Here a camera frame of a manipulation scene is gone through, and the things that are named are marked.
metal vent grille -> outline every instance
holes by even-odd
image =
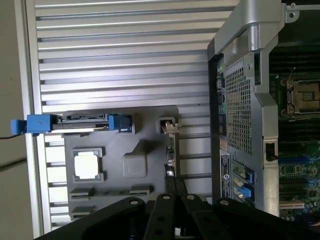
[[[241,67],[225,77],[228,145],[252,154],[250,80]]]

screw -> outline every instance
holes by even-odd
[[[193,195],[188,195],[188,196],[186,196],[186,198],[189,199],[189,200],[193,200],[193,199],[195,199],[195,196],[193,196]]]
[[[221,200],[220,204],[227,206],[229,205],[229,202],[227,200]]]

silver frame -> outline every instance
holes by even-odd
[[[31,58],[29,53],[29,32],[27,26],[27,13],[25,11],[26,5],[23,0],[14,0],[16,31],[20,64],[20,78],[22,89],[22,104],[23,115],[26,119],[27,115],[39,113],[34,109],[34,96],[31,69]],[[30,134],[25,135],[29,188],[30,188],[30,201],[31,201],[31,215],[32,215],[32,228],[33,237],[37,238],[44,234],[44,219],[42,207],[42,192],[40,186],[39,172],[40,166],[38,165],[37,154],[37,140]]]
[[[285,22],[286,5],[281,0],[242,0],[208,46],[209,60],[224,54],[226,71],[239,61],[244,69],[251,66],[252,155],[233,147],[228,147],[228,153],[255,171],[255,206],[275,216],[279,216],[279,166],[277,160],[267,161],[266,144],[274,144],[277,156],[278,106],[269,94],[269,53],[278,44]],[[259,66],[253,53],[259,53]],[[258,85],[254,67],[260,71]]]

blue clip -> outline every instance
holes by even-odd
[[[238,192],[242,193],[246,198],[251,198],[252,197],[252,192],[249,188],[245,186],[238,187]]]
[[[14,135],[32,134],[33,136],[50,133],[53,130],[54,117],[55,115],[51,114],[37,114],[26,116],[26,120],[14,119],[10,123],[11,133]]]
[[[246,180],[248,183],[253,184],[254,183],[254,173],[253,172],[246,172]]]

pci slot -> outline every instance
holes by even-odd
[[[242,181],[249,185],[254,185],[255,184],[255,173],[251,169],[249,169],[246,166],[243,166],[242,164],[232,161],[232,170],[233,172],[238,175]]]
[[[281,200],[279,203],[280,210],[288,210],[288,209],[304,209],[305,203],[301,200]]]

